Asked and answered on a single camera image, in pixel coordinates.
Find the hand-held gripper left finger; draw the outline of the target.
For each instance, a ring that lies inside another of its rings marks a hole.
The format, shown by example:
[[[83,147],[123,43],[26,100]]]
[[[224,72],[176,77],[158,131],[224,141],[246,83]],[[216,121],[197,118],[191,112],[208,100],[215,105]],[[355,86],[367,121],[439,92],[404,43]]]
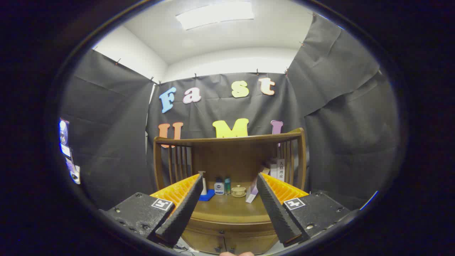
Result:
[[[203,177],[196,174],[151,195],[134,193],[103,214],[125,230],[173,247],[189,223],[202,191]]]

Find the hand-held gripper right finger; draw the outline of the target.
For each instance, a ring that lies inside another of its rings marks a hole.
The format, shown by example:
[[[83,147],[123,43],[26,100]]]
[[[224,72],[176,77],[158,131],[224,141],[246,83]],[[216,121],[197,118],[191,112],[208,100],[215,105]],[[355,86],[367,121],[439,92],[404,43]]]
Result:
[[[306,193],[259,173],[257,189],[283,246],[303,243],[352,219],[352,212],[324,192]]]

